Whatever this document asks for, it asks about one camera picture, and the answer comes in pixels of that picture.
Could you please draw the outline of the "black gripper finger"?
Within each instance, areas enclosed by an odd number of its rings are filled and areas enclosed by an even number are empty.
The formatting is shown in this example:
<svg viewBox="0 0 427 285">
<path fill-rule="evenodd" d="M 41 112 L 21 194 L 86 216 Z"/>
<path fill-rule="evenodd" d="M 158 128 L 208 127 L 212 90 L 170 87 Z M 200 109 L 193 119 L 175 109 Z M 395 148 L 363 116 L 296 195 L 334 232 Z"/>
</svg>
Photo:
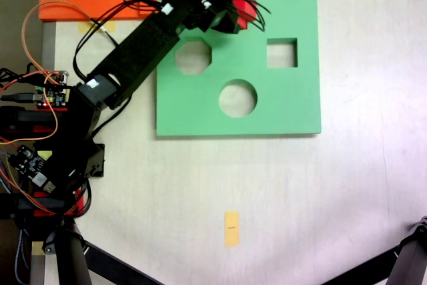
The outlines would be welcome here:
<svg viewBox="0 0 427 285">
<path fill-rule="evenodd" d="M 213 30 L 226 34 L 238 34 L 240 26 L 238 24 L 239 15 L 228 11 L 220 20 L 220 22 L 213 27 Z"/>
</svg>

